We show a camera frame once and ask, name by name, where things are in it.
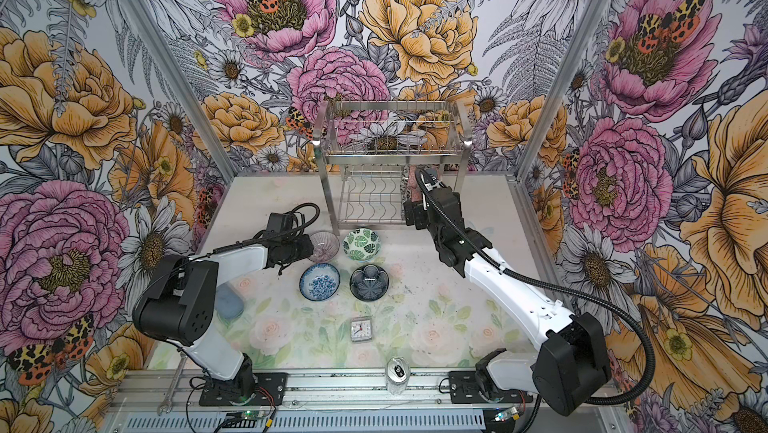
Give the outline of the purple striped bowl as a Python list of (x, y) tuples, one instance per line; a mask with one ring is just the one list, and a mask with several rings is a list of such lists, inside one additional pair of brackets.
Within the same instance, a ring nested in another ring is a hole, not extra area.
[(337, 235), (329, 231), (318, 231), (310, 235), (313, 252), (309, 260), (313, 263), (328, 263), (338, 254), (340, 241)]

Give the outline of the green leaf print bowl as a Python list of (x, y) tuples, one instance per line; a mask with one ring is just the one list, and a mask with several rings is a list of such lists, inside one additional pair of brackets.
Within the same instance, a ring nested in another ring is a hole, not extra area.
[(374, 259), (381, 250), (380, 236), (368, 228), (350, 231), (342, 242), (344, 254), (351, 260), (367, 262)]

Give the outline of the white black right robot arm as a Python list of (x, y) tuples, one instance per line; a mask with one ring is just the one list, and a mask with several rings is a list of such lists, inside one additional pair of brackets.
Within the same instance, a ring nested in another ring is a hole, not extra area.
[(537, 351), (528, 365), (503, 348), (485, 355), (475, 366), (482, 395), (491, 400), (505, 391), (529, 391), (556, 413), (573, 413), (610, 377), (600, 323), (549, 298), (550, 284), (513, 271), (487, 238), (466, 227), (458, 193), (423, 168), (415, 180), (422, 198), (405, 203), (407, 225), (427, 230), (440, 261), (485, 291)]

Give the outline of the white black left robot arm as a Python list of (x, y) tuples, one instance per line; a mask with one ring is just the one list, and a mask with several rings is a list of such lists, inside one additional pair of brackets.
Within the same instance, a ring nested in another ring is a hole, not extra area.
[(282, 272), (312, 256), (306, 229), (319, 216), (317, 204), (302, 203), (272, 213), (265, 229), (250, 239), (198, 256), (163, 256), (133, 308), (134, 326), (197, 364), (214, 396), (234, 404), (249, 401), (258, 386), (252, 361), (212, 325), (217, 290), (245, 274), (271, 268)]

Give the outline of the stainless steel dish rack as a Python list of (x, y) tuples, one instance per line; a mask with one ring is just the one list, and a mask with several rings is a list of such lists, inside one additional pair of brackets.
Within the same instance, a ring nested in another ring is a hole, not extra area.
[(460, 191), (473, 131), (461, 101), (326, 99), (311, 142), (331, 228), (340, 233), (403, 224), (419, 167)]

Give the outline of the blue floral bowl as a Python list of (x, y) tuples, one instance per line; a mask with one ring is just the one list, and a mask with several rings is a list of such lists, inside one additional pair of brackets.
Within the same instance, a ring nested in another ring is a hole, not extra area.
[(330, 299), (339, 289), (340, 273), (328, 263), (314, 264), (306, 269), (299, 279), (299, 292), (312, 302)]

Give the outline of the dark navy wave bowl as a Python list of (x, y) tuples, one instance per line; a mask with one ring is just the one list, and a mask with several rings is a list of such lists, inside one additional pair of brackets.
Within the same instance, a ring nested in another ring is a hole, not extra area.
[(357, 268), (352, 273), (349, 288), (357, 300), (375, 302), (387, 293), (389, 289), (389, 275), (380, 266), (367, 264)]

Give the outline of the small square alarm clock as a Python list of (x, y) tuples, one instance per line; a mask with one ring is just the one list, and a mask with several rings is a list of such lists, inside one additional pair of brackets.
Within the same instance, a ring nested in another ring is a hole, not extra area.
[(373, 325), (370, 318), (354, 318), (350, 321), (350, 340), (353, 343), (373, 339)]

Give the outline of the silver drink can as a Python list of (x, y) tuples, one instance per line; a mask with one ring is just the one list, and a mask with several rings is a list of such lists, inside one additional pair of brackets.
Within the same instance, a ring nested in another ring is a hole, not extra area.
[(407, 388), (410, 375), (410, 367), (403, 358), (391, 358), (385, 369), (387, 391), (392, 395), (403, 394)]

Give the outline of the green circuit board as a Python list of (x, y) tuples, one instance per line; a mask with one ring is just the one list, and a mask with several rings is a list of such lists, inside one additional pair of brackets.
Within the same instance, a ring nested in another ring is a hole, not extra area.
[(267, 426), (272, 414), (266, 410), (245, 410), (228, 414), (222, 423), (222, 428), (262, 430)]

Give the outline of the silver wrench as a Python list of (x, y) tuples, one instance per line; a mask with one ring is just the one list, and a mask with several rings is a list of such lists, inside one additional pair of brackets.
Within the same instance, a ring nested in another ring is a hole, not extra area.
[(183, 374), (183, 366), (179, 365), (174, 372), (168, 388), (165, 391), (164, 398), (157, 407), (157, 414), (159, 416), (169, 414), (173, 410), (173, 397), (179, 383), (179, 380)]

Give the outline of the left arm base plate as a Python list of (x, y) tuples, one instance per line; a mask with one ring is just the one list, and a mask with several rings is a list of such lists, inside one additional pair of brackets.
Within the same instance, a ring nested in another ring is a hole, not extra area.
[(207, 378), (198, 403), (202, 407), (280, 406), (286, 388), (286, 373), (254, 373), (242, 385), (238, 379)]

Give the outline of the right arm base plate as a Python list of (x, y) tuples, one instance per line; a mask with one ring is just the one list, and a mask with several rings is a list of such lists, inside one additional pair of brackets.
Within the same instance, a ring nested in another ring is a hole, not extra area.
[(532, 394), (520, 390), (502, 390), (492, 385), (487, 375), (478, 371), (454, 370), (448, 373), (448, 388), (453, 404), (532, 403)]

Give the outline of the aluminium front rail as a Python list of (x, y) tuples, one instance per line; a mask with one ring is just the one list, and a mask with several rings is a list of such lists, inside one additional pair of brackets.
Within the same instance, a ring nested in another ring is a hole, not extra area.
[[(130, 372), (118, 387), (107, 412), (157, 414), (175, 370)], [(454, 408), (448, 393), (447, 369), (415, 368), (405, 392), (387, 391), (384, 370), (289, 369), (283, 402), (278, 411), (380, 410)], [(192, 387), (201, 382), (201, 371), (184, 368), (173, 397), (172, 413), (207, 412)]]

